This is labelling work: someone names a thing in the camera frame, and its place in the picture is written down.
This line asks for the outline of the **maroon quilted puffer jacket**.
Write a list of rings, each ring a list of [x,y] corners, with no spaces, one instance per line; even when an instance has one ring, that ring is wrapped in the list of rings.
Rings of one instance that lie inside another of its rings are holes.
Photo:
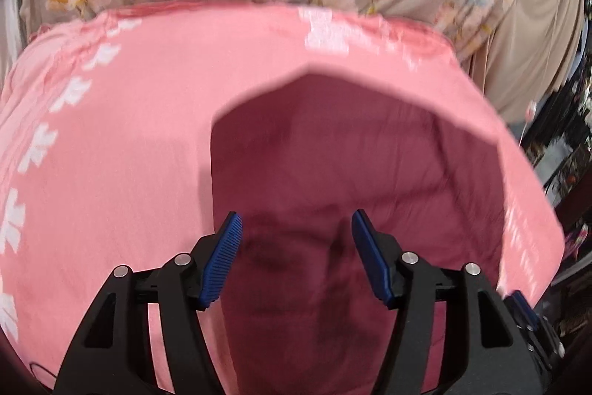
[[[211,166],[216,221],[243,222],[222,292],[243,394],[371,391],[395,322],[390,244],[499,276],[499,150],[407,100],[305,74],[219,117]]]

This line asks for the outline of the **pink blanket with white bows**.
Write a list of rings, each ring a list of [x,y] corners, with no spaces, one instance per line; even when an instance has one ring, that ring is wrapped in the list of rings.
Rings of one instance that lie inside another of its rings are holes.
[[[244,221],[201,317],[230,394],[366,394],[394,322],[363,208],[435,265],[537,302],[563,233],[530,163],[423,24],[175,2],[48,29],[1,94],[1,326],[49,381],[118,265]]]

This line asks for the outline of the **beige curtain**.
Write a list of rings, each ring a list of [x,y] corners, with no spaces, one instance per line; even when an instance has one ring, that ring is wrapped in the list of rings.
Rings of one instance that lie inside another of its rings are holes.
[[[525,119],[531,103],[559,89],[575,58],[585,0],[515,0],[465,64],[505,122]]]

